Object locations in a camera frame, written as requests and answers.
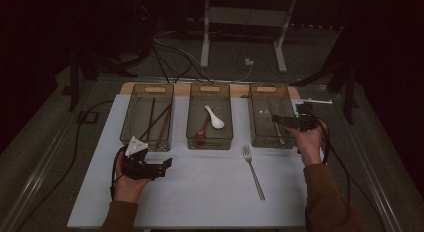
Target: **white table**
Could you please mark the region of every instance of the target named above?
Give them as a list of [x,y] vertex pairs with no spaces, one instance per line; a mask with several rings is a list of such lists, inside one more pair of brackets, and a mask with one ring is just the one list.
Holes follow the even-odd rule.
[[[119,135],[129,95],[117,95],[68,221],[98,228],[109,202],[112,163],[123,146]],[[173,158],[164,178],[150,182],[140,198],[135,227],[150,229],[282,228],[304,226],[303,164],[293,150],[251,148],[265,194],[261,201],[241,148],[250,144],[247,99],[232,98],[234,139],[230,150],[190,150],[185,137],[189,97],[176,96],[171,151],[146,160]]]

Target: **sleeve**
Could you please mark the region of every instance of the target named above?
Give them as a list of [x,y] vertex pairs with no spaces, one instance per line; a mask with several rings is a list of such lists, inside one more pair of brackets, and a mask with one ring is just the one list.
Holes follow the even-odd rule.
[[313,164],[303,171],[308,193],[306,216],[312,231],[365,231],[362,216],[342,198],[328,165]]
[[129,232],[134,229],[138,205],[130,202],[112,201],[101,232]]

